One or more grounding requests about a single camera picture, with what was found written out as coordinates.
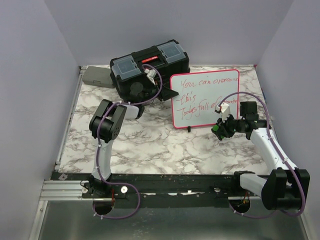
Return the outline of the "green black whiteboard eraser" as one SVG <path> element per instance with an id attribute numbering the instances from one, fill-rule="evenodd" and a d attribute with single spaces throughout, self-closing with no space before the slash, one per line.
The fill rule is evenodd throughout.
<path id="1" fill-rule="evenodd" d="M 215 136 L 221 141 L 224 136 L 221 135 L 221 131 L 219 130 L 220 126 L 218 124 L 215 124 L 212 128 L 211 128 L 211 132 L 213 134 L 215 134 Z"/>

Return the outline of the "pink framed whiteboard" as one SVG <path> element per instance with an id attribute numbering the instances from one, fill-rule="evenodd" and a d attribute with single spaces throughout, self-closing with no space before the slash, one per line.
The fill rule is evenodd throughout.
<path id="1" fill-rule="evenodd" d="M 240 72 L 224 69 L 175 74 L 169 82 L 170 89 L 178 92 L 171 99 L 173 127 L 207 127 L 221 117 L 216 113 L 218 104 L 240 90 Z"/>

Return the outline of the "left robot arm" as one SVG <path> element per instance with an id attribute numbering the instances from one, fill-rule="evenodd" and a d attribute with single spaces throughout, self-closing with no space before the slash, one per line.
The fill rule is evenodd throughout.
<path id="1" fill-rule="evenodd" d="M 134 105 L 104 99 L 100 102 L 90 123 L 89 130 L 97 141 L 94 167 L 88 182 L 82 185 L 84 199 L 123 199 L 127 194 L 165 195 L 182 191 L 180 175 L 165 174 L 121 174 L 111 171 L 111 153 L 114 140 L 118 137 L 124 120 L 139 119 L 146 104 Z"/>

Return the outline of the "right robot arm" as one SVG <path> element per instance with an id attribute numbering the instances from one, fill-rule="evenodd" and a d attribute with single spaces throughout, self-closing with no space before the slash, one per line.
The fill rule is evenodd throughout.
<path id="1" fill-rule="evenodd" d="M 230 106 L 221 103 L 215 108 L 220 118 L 211 131 L 221 141 L 231 138 L 236 133 L 245 134 L 259 150 L 269 175 L 260 177 L 250 171 L 235 173 L 230 183 L 230 191 L 241 196 L 249 191 L 262 200 L 267 210 L 304 210 L 310 174 L 305 169 L 299 169 L 284 153 L 275 139 L 269 122 L 259 118 L 255 101 L 240 103 L 240 119 L 235 119 Z"/>

